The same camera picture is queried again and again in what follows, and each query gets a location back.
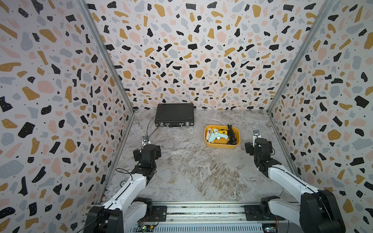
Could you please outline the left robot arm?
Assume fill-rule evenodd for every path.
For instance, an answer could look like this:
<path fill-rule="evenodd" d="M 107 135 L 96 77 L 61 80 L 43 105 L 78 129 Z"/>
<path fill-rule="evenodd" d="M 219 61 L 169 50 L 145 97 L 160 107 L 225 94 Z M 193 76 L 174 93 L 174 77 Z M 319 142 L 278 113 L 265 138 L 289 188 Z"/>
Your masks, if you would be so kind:
<path fill-rule="evenodd" d="M 129 173 L 124 186 L 101 206 L 93 206 L 80 233 L 127 233 L 136 223 L 153 217 L 153 202 L 139 197 L 156 173 L 156 160 L 161 157 L 160 146 L 148 144 L 134 150 L 138 163 Z"/>

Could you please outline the mint green hot glue gun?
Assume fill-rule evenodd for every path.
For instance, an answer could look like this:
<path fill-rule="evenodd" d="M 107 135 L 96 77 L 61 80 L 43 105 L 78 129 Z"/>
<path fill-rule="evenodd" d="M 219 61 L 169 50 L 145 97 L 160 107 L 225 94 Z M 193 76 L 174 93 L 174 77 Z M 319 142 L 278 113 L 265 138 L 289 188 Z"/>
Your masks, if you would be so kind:
<path fill-rule="evenodd" d="M 227 135 L 227 131 L 226 130 L 213 129 L 211 131 L 208 142 L 213 143 L 215 140 L 220 140 L 222 138 L 225 139 L 225 140 L 227 140 L 229 138 L 228 135 Z"/>

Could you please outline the white hot glue gun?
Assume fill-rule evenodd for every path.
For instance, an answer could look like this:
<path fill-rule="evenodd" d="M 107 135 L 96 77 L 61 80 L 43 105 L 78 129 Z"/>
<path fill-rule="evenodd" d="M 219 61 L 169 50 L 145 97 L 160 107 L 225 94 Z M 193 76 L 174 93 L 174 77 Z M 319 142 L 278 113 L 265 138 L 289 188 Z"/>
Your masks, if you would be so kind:
<path fill-rule="evenodd" d="M 208 141 L 209 140 L 209 138 L 210 138 L 210 136 L 211 136 L 211 132 L 212 132 L 212 129 L 208 129 L 207 130 L 207 133 L 206 133 L 206 141 Z"/>

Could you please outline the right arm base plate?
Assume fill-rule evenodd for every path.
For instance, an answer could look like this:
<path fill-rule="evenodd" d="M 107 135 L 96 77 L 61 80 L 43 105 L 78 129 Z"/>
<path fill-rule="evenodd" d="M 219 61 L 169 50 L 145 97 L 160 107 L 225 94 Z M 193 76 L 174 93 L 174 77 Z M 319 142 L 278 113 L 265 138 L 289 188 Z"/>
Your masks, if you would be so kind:
<path fill-rule="evenodd" d="M 261 210 L 259 204 L 245 205 L 244 213 L 247 221 L 276 221 L 285 220 L 280 216 L 275 216 L 270 212 L 265 212 Z"/>

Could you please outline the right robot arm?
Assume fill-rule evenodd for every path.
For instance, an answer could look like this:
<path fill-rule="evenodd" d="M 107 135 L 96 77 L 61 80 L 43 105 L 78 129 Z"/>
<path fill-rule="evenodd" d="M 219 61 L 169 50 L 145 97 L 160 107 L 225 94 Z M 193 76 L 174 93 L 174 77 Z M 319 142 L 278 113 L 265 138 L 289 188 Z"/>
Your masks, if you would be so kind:
<path fill-rule="evenodd" d="M 344 233 L 346 227 L 335 195 L 320 190 L 289 172 L 272 158 L 272 143 L 255 137 L 245 144 L 245 150 L 253 156 L 258 171 L 282 186 L 296 200 L 290 203 L 279 196 L 262 198 L 260 214 L 265 217 L 279 216 L 296 225 L 305 233 Z"/>

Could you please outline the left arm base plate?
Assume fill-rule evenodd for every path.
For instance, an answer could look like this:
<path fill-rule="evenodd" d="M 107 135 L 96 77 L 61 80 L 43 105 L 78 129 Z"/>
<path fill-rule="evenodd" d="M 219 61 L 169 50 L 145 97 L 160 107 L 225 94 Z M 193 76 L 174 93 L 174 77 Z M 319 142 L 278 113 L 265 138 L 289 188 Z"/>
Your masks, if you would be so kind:
<path fill-rule="evenodd" d="M 165 222 L 167 219 L 167 209 L 165 205 L 146 207 L 144 214 L 140 213 L 139 217 L 135 217 L 135 222 Z"/>

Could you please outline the yellow hot glue gun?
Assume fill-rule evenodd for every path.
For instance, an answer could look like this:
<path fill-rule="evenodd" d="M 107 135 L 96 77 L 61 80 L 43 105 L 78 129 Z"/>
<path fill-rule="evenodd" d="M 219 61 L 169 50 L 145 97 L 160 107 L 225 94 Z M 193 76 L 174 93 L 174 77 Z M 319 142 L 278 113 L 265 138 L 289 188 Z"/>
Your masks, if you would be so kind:
<path fill-rule="evenodd" d="M 227 142 L 229 141 L 229 137 L 228 137 L 228 135 L 227 135 L 227 130 L 218 130 L 218 132 L 219 132 L 220 134 L 226 135 L 227 138 L 218 137 L 218 138 L 214 141 L 214 143 L 216 143 L 216 144 L 227 144 Z"/>

